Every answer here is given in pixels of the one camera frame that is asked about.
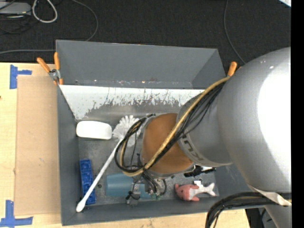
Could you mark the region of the pale grey metal gripper finger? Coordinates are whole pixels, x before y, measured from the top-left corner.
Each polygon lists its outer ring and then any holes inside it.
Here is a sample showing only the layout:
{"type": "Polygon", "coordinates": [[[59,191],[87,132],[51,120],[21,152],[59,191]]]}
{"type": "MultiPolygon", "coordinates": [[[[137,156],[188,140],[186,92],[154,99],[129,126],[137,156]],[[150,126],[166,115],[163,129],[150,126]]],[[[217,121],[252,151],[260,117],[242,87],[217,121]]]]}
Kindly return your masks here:
{"type": "Polygon", "coordinates": [[[140,191],[129,191],[128,195],[125,198],[125,202],[126,202],[127,205],[137,206],[140,197],[141,197],[141,192],[140,191]]]}

